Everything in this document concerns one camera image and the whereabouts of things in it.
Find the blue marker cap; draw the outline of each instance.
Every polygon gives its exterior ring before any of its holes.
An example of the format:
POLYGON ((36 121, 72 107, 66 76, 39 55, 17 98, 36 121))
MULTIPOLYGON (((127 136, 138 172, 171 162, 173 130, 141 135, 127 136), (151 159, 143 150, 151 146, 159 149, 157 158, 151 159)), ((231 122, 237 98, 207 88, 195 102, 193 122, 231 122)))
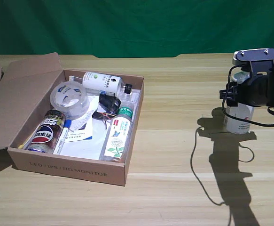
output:
POLYGON ((66 119, 64 127, 70 128, 72 121, 70 119, 66 119))

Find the pepsi can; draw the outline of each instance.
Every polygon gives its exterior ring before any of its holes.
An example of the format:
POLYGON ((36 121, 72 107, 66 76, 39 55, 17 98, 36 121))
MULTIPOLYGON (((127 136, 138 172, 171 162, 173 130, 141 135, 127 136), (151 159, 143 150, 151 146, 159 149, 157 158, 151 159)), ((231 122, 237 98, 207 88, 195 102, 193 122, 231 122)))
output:
POLYGON ((62 133, 65 121, 66 116, 62 112, 57 110, 48 111, 32 137, 27 150, 52 154, 62 133))

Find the marker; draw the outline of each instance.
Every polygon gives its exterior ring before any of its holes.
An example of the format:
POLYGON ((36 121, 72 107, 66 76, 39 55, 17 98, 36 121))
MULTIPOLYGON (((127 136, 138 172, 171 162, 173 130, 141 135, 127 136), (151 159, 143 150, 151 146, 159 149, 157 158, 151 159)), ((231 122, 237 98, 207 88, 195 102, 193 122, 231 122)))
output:
POLYGON ((60 138, 58 139, 57 141, 57 144, 55 146, 55 149, 53 151, 53 154, 60 154, 61 150, 62 150, 62 147, 63 147, 63 144, 65 142, 65 139, 67 137, 67 134, 68 134, 68 131, 69 131, 69 128, 71 126, 71 120, 67 119, 65 121, 65 125, 64 125, 64 128, 62 130, 62 133, 60 135, 60 138))

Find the green screen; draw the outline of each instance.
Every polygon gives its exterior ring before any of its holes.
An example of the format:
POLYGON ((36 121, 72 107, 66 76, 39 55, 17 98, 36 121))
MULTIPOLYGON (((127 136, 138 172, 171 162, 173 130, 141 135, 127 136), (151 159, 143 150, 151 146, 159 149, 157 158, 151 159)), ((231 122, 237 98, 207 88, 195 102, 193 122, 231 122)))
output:
POLYGON ((274 48, 274 0, 0 0, 0 54, 174 57, 274 48))

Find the plastic container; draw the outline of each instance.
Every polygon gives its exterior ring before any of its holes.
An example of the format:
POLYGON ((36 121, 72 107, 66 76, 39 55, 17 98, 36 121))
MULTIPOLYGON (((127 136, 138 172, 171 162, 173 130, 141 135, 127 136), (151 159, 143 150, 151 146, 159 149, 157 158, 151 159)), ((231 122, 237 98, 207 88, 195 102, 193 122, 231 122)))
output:
MULTIPOLYGON (((243 83, 250 77, 250 73, 246 69, 232 76, 232 81, 237 84, 243 83)), ((254 114, 254 107, 238 103, 237 107, 227 106, 226 112, 237 118, 251 120, 254 114)), ((238 121, 225 116, 224 127, 225 129, 234 134, 245 134, 249 132, 251 124, 248 122, 238 121)))
POLYGON ((87 92, 115 97, 122 93, 130 94, 132 91, 132 85, 124 83, 120 77, 95 72, 86 72, 82 85, 87 92))
POLYGON ((112 120, 107 132, 99 160, 124 162, 128 150, 129 136, 133 127, 134 105, 123 101, 117 116, 112 120))
POLYGON ((31 138, 30 144, 26 148, 29 151, 53 153, 53 150, 60 138, 64 124, 65 115, 57 110, 49 110, 43 121, 31 138))

